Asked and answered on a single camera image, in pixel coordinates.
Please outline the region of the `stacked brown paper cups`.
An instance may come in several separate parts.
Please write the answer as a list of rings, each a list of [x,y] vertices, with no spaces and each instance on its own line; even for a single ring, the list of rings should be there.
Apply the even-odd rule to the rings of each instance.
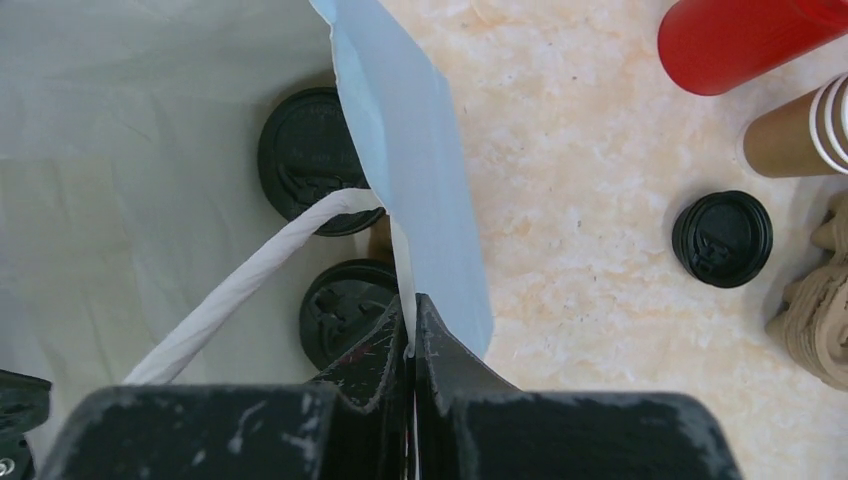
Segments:
[[[751,121],[736,153],[744,167],[767,178],[846,175],[847,75]]]

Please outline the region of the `light blue paper bag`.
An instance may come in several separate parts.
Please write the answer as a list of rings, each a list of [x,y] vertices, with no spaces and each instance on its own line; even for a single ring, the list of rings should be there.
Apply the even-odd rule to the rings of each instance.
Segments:
[[[284,97],[337,87],[427,294],[484,355],[494,321],[446,77],[378,1],[5,1],[1,365],[49,380],[42,464],[283,225],[256,154]]]

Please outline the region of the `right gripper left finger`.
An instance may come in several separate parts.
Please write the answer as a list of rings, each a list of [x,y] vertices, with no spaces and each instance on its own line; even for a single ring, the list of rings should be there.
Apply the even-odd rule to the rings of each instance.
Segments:
[[[302,384],[144,385],[89,395],[42,479],[403,479],[403,314]]]

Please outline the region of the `stack of black lids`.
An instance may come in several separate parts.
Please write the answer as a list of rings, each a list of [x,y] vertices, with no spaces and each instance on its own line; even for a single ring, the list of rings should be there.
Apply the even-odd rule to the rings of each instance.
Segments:
[[[671,231],[673,252],[695,279],[722,289],[747,284],[766,265],[773,226],[764,205],[738,190],[714,192],[687,206]]]

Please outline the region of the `cardboard cup carrier tray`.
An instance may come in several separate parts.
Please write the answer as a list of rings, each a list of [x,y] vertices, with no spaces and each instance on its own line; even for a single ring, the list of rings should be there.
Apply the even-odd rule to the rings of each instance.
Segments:
[[[829,220],[811,234],[832,254],[823,266],[785,287],[787,308],[770,320],[767,335],[824,384],[847,390],[847,193],[828,202]]]

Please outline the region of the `red ribbed straw cup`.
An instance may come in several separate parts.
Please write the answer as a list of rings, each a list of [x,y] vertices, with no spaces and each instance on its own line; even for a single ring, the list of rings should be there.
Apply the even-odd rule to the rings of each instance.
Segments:
[[[715,96],[846,34],[841,0],[689,0],[665,14],[657,46],[675,84]]]

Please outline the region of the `black plastic cup lid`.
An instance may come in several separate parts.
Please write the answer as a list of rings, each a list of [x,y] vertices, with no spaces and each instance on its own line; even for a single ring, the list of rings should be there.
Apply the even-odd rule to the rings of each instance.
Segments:
[[[317,370],[363,339],[398,295],[395,270],[373,259],[349,260],[322,272],[301,302],[301,347]]]

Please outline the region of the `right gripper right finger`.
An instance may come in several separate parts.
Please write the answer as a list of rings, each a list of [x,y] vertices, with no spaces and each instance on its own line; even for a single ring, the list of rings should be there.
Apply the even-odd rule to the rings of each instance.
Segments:
[[[665,392],[523,391],[416,298],[419,471],[424,479],[738,479],[716,418]]]

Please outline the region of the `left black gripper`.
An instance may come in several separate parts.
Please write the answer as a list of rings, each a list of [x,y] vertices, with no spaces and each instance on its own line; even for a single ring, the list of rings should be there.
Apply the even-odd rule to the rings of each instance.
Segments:
[[[25,434],[45,423],[52,383],[1,370],[1,478],[34,479],[35,463]]]

